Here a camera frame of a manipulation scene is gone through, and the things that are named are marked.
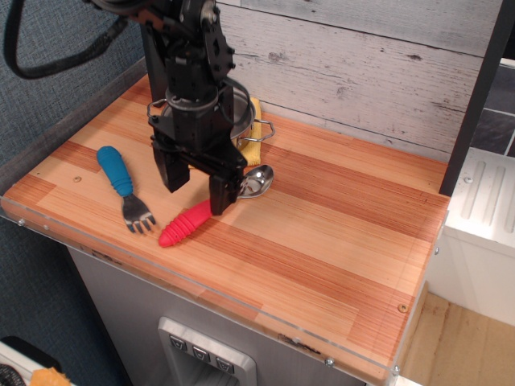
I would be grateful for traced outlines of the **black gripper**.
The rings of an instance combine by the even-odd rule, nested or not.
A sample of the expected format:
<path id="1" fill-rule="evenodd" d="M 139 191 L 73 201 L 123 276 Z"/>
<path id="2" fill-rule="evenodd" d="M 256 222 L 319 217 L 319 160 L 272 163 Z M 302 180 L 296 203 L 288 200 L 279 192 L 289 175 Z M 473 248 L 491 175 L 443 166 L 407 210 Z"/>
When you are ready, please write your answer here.
<path id="1" fill-rule="evenodd" d="M 237 97 L 248 99 L 238 86 L 209 86 L 194 96 L 168 89 L 162 113 L 149 116 L 154 160 L 164 186 L 175 192 L 190 180 L 190 166 L 203 171 L 209 175 L 215 216 L 236 201 L 247 166 L 232 139 L 232 132 L 248 119 L 247 108 L 235 111 Z"/>

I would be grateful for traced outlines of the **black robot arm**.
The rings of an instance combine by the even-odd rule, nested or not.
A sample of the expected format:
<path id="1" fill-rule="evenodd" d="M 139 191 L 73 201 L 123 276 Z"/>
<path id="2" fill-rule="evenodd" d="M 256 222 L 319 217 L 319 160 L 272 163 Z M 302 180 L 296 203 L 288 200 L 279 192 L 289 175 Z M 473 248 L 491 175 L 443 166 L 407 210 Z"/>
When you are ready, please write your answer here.
<path id="1" fill-rule="evenodd" d="M 148 121 L 162 181 L 171 192 L 190 179 L 191 167 L 209 176 L 210 208 L 221 215 L 233 204 L 247 161 L 232 130 L 249 116 L 234 113 L 229 78 L 234 50 L 227 44 L 214 1 L 95 1 L 94 6 L 140 23 L 163 63 L 168 109 Z"/>

